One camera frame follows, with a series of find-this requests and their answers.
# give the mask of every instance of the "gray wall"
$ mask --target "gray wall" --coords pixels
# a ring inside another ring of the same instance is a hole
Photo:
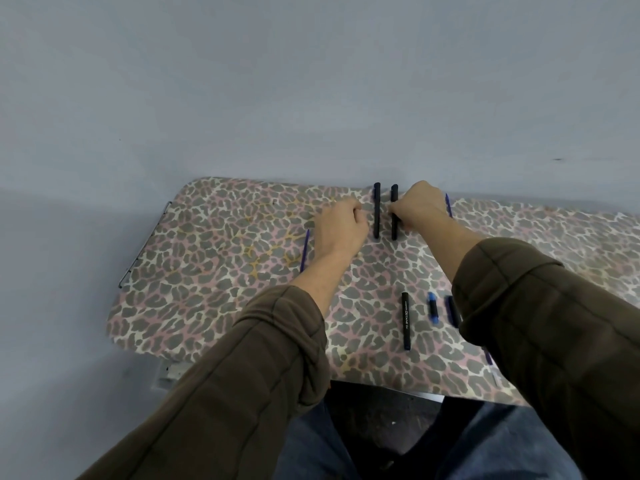
[[[640,212],[640,0],[0,0],[0,467],[69,478],[158,398],[104,336],[190,178]]]

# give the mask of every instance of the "sleeve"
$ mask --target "sleeve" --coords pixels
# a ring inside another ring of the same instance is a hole
[[[329,386],[320,310],[270,288],[178,381],[159,409],[80,478],[268,478],[289,420]]]
[[[589,478],[640,472],[640,310],[515,239],[464,257],[460,332],[487,347]]]

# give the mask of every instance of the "leopard print fabric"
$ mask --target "leopard print fabric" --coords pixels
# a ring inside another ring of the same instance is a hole
[[[156,227],[116,298],[109,336],[121,347],[196,361],[260,290],[298,273],[305,232],[323,205],[354,196],[369,211],[372,188],[285,185],[201,178],[186,185]],[[423,240],[390,239],[383,190],[381,233],[370,238],[340,283],[325,327],[332,379],[402,391],[523,404],[493,379],[484,353],[450,325],[451,285]],[[626,214],[590,214],[520,203],[463,199],[454,217],[491,236],[517,237],[637,305],[640,223]],[[313,239],[308,259],[313,259]],[[410,294],[412,350],[403,348],[400,295]],[[428,318],[427,292],[440,322]]]

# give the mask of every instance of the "dark floor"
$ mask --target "dark floor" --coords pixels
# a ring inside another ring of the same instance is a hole
[[[428,399],[336,381],[325,402],[362,476],[373,476],[407,452],[440,411],[440,403]]]

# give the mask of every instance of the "jeans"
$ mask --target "jeans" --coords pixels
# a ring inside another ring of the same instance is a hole
[[[582,478],[533,409],[450,397],[434,424],[387,475],[442,480]],[[360,478],[324,401],[289,424],[273,478]]]

